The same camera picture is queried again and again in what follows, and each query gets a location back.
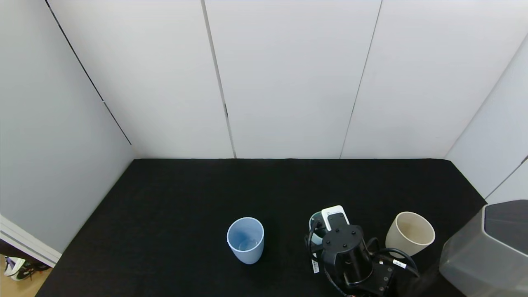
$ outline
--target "sticker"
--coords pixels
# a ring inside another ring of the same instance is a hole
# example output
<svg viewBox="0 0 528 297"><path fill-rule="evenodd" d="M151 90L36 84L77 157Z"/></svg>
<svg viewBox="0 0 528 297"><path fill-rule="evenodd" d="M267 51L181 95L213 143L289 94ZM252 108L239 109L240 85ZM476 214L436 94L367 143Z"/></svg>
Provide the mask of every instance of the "sticker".
<svg viewBox="0 0 528 297"><path fill-rule="evenodd" d="M400 261L398 261L398 260L396 260L396 259L394 259L394 260L392 261L392 263L398 265L399 267L401 267L401 268L403 268L403 269L405 269L405 268L407 267L407 264L405 264L405 263L403 263L403 262L400 262Z"/></svg>
<svg viewBox="0 0 528 297"><path fill-rule="evenodd" d="M312 259L312 268L314 269L314 273L319 273L319 263L317 263L313 259Z"/></svg>

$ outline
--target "cup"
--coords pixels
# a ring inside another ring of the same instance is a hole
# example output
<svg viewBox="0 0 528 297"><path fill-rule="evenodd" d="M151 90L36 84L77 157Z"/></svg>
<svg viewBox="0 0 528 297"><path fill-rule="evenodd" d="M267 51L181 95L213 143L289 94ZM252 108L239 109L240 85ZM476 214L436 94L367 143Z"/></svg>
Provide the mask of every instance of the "cup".
<svg viewBox="0 0 528 297"><path fill-rule="evenodd" d="M404 211L392 222L385 247L397 248L409 256L423 250L435 241L435 230L423 216L410 211ZM393 257L403 256L391 253Z"/></svg>
<svg viewBox="0 0 528 297"><path fill-rule="evenodd" d="M229 227L227 240L238 260L253 264L264 250L264 227L255 218L240 218Z"/></svg>
<svg viewBox="0 0 528 297"><path fill-rule="evenodd" d="M310 230L312 228L312 224L315 223L315 220L318 219L320 222L323 222L323 216L321 215L321 212L316 212L315 214L313 214L311 217L310 217L310 220L308 220L308 230ZM322 244L323 243L323 238L319 235L317 235L315 232L314 232L314 235L312 236L312 242L316 245L319 245L319 244Z"/></svg>

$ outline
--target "white wall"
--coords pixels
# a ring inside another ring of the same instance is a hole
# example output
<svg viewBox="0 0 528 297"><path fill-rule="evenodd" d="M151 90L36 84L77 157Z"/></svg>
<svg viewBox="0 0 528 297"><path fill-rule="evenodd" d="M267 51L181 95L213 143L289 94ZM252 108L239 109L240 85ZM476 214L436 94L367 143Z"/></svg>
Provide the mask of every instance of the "white wall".
<svg viewBox="0 0 528 297"><path fill-rule="evenodd" d="M237 157L339 158L379 0L206 0Z"/></svg>
<svg viewBox="0 0 528 297"><path fill-rule="evenodd" d="M3 1L0 36L0 211L63 252L134 153L44 1Z"/></svg>
<svg viewBox="0 0 528 297"><path fill-rule="evenodd" d="M384 0L343 150L443 158L528 33L528 1Z"/></svg>
<svg viewBox="0 0 528 297"><path fill-rule="evenodd" d="M528 33L522 0L204 2L238 157L443 158ZM50 4L140 156L233 157L200 0Z"/></svg>
<svg viewBox="0 0 528 297"><path fill-rule="evenodd" d="M232 158L200 0L50 0L142 157Z"/></svg>
<svg viewBox="0 0 528 297"><path fill-rule="evenodd" d="M488 204L528 199L528 162L524 162L486 199Z"/></svg>
<svg viewBox="0 0 528 297"><path fill-rule="evenodd" d="M527 155L528 37L446 158L486 197Z"/></svg>

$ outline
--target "white baseboard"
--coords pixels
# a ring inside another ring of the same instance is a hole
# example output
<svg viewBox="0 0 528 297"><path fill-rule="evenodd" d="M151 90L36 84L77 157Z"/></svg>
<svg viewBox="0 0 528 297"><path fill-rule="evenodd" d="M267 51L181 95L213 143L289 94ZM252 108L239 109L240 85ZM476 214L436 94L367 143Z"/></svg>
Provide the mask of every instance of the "white baseboard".
<svg viewBox="0 0 528 297"><path fill-rule="evenodd" d="M61 253L36 239L2 215L0 215L0 238L50 267L55 267L62 256Z"/></svg>

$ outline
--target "shoe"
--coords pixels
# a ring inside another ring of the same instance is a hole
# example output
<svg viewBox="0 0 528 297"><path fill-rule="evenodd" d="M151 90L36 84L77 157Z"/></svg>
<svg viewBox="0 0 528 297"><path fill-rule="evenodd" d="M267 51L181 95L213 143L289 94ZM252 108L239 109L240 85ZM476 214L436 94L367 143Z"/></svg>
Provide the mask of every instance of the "shoe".
<svg viewBox="0 0 528 297"><path fill-rule="evenodd" d="M44 271L44 270L48 270L50 269L51 267L47 266L46 264L44 263L40 263L40 264L31 264L33 266L33 268L35 269L35 271Z"/></svg>
<svg viewBox="0 0 528 297"><path fill-rule="evenodd" d="M31 276L33 273L35 273L33 265L25 263L24 266L20 268L15 275L11 276L11 279L15 282L18 282L27 278L28 276Z"/></svg>
<svg viewBox="0 0 528 297"><path fill-rule="evenodd" d="M26 260L15 258L15 257L5 257L5 270L4 275L5 276L12 276L15 275L22 266L24 266L24 263Z"/></svg>

